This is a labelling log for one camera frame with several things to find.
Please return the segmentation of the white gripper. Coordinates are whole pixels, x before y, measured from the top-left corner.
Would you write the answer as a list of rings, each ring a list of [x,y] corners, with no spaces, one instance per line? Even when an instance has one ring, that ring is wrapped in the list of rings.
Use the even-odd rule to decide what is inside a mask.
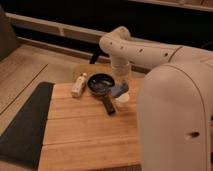
[[[127,62],[126,64],[118,64],[118,65],[111,65],[112,67],[112,74],[117,82],[122,80],[129,81],[131,78],[131,64]]]

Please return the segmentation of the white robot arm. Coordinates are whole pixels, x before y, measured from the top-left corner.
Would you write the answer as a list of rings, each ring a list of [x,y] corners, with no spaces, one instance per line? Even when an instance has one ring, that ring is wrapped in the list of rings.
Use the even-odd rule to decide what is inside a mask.
[[[142,171],[211,171],[213,51],[133,41],[121,26],[100,38],[112,70],[149,71],[137,99]]]

